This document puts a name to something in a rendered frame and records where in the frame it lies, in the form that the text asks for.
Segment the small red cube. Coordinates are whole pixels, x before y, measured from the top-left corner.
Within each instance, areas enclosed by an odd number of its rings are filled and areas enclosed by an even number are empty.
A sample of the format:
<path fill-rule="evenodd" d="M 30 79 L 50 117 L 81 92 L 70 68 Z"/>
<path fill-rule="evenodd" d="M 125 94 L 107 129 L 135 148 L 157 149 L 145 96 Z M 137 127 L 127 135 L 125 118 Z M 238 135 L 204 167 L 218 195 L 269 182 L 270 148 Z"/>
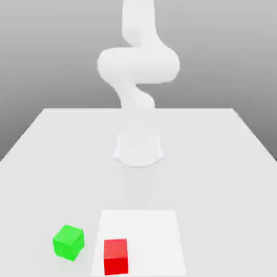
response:
<path fill-rule="evenodd" d="M 103 262 L 105 275 L 128 274 L 127 239 L 104 240 Z"/>

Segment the small green cube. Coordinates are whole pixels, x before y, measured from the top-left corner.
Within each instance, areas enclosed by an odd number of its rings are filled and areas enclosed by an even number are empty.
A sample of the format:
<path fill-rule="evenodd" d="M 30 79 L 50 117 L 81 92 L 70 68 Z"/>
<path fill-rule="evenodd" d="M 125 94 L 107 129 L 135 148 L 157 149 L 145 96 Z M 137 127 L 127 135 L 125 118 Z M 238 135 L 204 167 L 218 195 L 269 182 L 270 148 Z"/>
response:
<path fill-rule="evenodd" d="M 52 244 L 57 256 L 74 261 L 84 248 L 84 231 L 64 225 L 53 237 Z"/>

